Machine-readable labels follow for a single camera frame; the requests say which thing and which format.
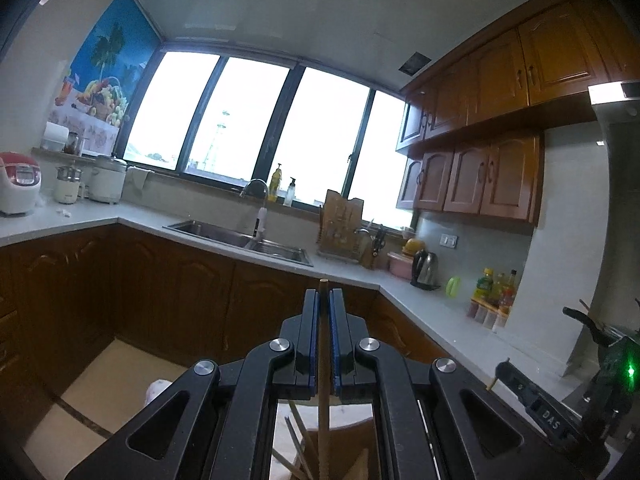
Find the stainless steel sink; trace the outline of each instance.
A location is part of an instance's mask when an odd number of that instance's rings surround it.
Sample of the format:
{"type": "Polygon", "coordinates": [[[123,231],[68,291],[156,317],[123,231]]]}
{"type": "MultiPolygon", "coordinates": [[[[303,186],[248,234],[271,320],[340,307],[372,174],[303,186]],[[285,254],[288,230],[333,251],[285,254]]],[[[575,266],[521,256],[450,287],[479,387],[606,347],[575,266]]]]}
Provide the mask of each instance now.
{"type": "Polygon", "coordinates": [[[213,240],[221,244],[238,247],[247,251],[253,251],[254,253],[264,254],[271,258],[287,260],[289,262],[313,267],[313,264],[309,261],[304,249],[287,247],[268,240],[256,240],[249,235],[212,224],[189,220],[187,222],[180,222],[179,224],[168,225],[166,226],[166,229],[185,233],[197,238],[204,238],[205,240],[213,240]]]}

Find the palm tree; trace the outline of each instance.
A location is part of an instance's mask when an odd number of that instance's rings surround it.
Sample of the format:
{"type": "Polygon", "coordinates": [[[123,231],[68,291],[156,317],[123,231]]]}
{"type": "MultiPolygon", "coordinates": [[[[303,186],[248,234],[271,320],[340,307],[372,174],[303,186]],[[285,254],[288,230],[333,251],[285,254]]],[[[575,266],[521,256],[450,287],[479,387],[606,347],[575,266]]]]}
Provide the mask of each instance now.
{"type": "Polygon", "coordinates": [[[116,57],[124,47],[124,33],[122,27],[116,22],[111,27],[111,33],[109,37],[98,36],[98,43],[94,46],[94,51],[91,53],[91,64],[95,67],[100,67],[100,77],[102,79],[102,72],[104,67],[113,66],[116,63],[116,57]]]}

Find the window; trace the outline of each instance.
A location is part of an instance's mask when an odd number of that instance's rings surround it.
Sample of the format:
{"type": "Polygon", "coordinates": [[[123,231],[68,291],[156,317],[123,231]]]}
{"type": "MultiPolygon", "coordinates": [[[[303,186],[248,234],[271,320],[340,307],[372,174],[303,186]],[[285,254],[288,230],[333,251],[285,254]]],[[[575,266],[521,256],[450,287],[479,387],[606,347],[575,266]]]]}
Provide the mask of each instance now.
{"type": "Polygon", "coordinates": [[[280,195],[295,178],[298,206],[324,203],[327,189],[345,191],[364,200],[364,221],[409,225],[412,214],[396,209],[404,103],[287,63],[166,52],[119,155],[235,191],[252,176],[268,182],[281,164],[280,195]]]}
{"type": "Polygon", "coordinates": [[[307,68],[284,125],[270,175],[281,164],[282,184],[296,179],[296,200],[323,203],[342,191],[369,88],[307,68]]]}
{"type": "Polygon", "coordinates": [[[396,153],[404,102],[376,92],[349,198],[364,200],[362,219],[399,229],[411,224],[412,213],[396,209],[406,157],[396,153]]]}
{"type": "Polygon", "coordinates": [[[200,122],[186,172],[241,186],[249,182],[288,72],[229,59],[200,122]]]}
{"type": "Polygon", "coordinates": [[[220,56],[167,52],[131,127],[124,157],[174,170],[193,112],[220,56]]]}

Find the window frame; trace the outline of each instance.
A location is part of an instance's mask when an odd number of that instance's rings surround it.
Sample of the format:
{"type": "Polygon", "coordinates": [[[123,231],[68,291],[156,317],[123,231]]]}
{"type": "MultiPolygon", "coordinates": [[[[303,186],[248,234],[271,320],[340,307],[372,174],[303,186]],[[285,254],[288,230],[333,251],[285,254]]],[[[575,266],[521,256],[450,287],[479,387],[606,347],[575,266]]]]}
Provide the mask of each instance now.
{"type": "MultiPolygon", "coordinates": [[[[271,113],[268,126],[265,130],[262,144],[260,146],[260,151],[258,152],[258,157],[256,158],[254,170],[251,177],[260,178],[267,183],[270,177],[269,171],[273,165],[273,159],[275,158],[276,149],[280,142],[284,124],[287,121],[293,99],[296,95],[296,92],[298,91],[298,87],[300,86],[300,82],[302,81],[302,77],[305,73],[306,68],[321,70],[338,77],[349,79],[353,82],[362,84],[369,88],[369,95],[367,96],[367,101],[362,111],[360,127],[356,135],[354,147],[351,150],[351,154],[349,156],[349,165],[344,176],[344,182],[342,184],[342,190],[340,193],[345,198],[349,197],[351,184],[353,183],[353,177],[355,175],[358,158],[360,156],[360,151],[364,142],[364,135],[367,130],[367,125],[369,124],[369,117],[371,109],[373,107],[376,92],[383,91],[386,94],[404,100],[404,98],[397,91],[393,91],[371,81],[358,78],[357,76],[353,76],[347,72],[319,64],[314,60],[286,56],[285,54],[274,54],[273,52],[253,48],[229,46],[228,44],[221,44],[215,41],[165,41],[164,43],[160,44],[152,54],[142,73],[138,86],[133,92],[129,107],[127,109],[126,120],[123,122],[123,125],[120,128],[120,131],[118,132],[118,135],[116,137],[116,142],[114,144],[113,153],[118,158],[124,158],[125,150],[129,142],[131,128],[133,126],[133,123],[135,122],[136,115],[140,110],[140,105],[142,104],[142,101],[146,95],[146,91],[151,83],[151,80],[156,74],[156,70],[158,70],[160,63],[164,59],[164,54],[167,52],[197,52],[201,54],[215,54],[217,56],[220,56],[220,58],[218,59],[218,62],[216,63],[209,76],[204,90],[202,91],[202,95],[200,96],[200,99],[198,101],[198,105],[193,111],[187,133],[185,134],[184,141],[178,155],[175,169],[170,170],[167,168],[158,168],[157,166],[153,166],[151,164],[143,164],[135,161],[132,161],[132,163],[141,168],[153,170],[156,173],[166,174],[183,180],[189,180],[198,184],[204,184],[206,186],[229,190],[236,193],[239,193],[242,190],[242,187],[238,186],[238,184],[230,184],[229,182],[225,182],[223,180],[215,180],[213,178],[186,172],[189,154],[193,147],[193,142],[198,132],[198,128],[200,126],[204,111],[207,108],[207,104],[209,103],[209,99],[213,94],[216,84],[220,80],[220,76],[222,75],[227,61],[231,57],[276,64],[289,69],[289,73],[287,73],[285,81],[280,90],[280,94],[271,113]]],[[[298,202],[296,200],[294,200],[292,206],[296,209],[302,209],[315,213],[319,212],[319,208],[317,206],[304,202],[298,202]]]]}

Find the faucet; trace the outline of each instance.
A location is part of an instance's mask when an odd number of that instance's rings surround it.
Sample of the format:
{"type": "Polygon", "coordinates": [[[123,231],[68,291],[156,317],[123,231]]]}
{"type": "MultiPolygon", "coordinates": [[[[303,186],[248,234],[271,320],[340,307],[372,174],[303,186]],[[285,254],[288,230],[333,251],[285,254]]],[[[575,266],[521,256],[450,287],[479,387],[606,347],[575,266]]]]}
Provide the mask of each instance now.
{"type": "Polygon", "coordinates": [[[240,192],[241,197],[246,196],[246,190],[254,182],[260,182],[264,187],[264,198],[262,199],[262,207],[258,210],[258,215],[255,218],[254,239],[260,241],[264,238],[264,221],[267,217],[267,197],[269,196],[269,186],[261,178],[252,178],[249,183],[242,188],[240,192]]]}

